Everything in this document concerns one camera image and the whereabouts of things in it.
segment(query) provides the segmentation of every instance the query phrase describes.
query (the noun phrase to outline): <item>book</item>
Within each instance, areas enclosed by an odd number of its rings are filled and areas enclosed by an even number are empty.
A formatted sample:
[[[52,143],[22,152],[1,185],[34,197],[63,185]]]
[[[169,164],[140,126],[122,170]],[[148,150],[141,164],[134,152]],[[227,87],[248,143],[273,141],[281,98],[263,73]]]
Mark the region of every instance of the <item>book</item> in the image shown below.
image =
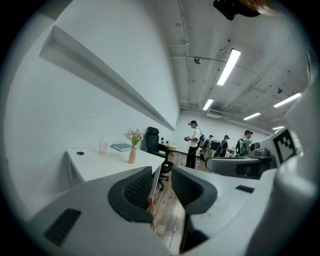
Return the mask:
[[[113,144],[112,147],[116,150],[119,150],[120,152],[124,152],[124,151],[131,150],[132,145],[127,143],[122,143],[122,144]]]

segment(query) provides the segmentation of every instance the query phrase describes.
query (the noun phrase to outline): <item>chair backrest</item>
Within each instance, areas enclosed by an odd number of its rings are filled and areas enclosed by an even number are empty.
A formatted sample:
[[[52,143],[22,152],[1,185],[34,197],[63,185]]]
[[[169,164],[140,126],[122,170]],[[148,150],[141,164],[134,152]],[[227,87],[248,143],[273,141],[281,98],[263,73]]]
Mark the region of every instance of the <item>chair backrest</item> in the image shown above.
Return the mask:
[[[157,128],[148,127],[145,134],[146,151],[152,153],[159,151],[159,130]]]

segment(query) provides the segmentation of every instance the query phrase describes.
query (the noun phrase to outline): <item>black office chair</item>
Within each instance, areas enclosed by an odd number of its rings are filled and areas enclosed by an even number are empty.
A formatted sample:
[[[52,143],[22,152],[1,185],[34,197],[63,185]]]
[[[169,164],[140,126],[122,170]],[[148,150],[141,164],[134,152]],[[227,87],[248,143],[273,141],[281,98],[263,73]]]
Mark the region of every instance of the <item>black office chair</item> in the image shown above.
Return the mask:
[[[169,180],[168,176],[165,176],[163,174],[167,174],[171,171],[172,167],[174,166],[173,162],[168,161],[168,155],[171,151],[171,149],[167,148],[164,145],[159,145],[159,130],[157,128],[153,127],[148,127],[145,135],[145,141],[146,141],[146,151],[150,154],[153,154],[158,157],[165,158],[165,161],[163,162],[160,170],[160,175],[159,175],[159,183],[162,186],[160,188],[161,191],[165,189],[164,184],[160,180],[160,178],[165,178],[167,181]]]

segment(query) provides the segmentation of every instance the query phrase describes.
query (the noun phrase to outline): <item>ceiling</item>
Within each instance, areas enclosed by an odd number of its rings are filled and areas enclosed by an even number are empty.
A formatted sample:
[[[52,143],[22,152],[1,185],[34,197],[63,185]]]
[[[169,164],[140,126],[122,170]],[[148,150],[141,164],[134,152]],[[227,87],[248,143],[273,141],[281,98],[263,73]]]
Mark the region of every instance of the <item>ceiling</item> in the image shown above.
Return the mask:
[[[244,122],[244,117],[260,112],[245,122],[266,131],[285,125],[293,103],[279,108],[273,104],[308,85],[304,42],[285,17],[236,15],[229,21],[213,7],[213,0],[152,3],[168,45],[181,109],[202,109],[213,98],[210,109],[228,119]],[[240,58],[219,86],[232,48],[241,51]],[[194,57],[202,63],[196,64]]]

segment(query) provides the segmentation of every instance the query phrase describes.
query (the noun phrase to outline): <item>plastic cup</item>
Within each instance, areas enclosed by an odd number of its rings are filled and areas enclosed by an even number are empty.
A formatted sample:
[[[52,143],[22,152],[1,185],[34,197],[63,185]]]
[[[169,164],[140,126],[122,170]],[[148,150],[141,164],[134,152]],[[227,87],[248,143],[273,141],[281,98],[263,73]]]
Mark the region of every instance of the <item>plastic cup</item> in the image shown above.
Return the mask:
[[[105,154],[107,151],[108,143],[99,142],[99,154]]]

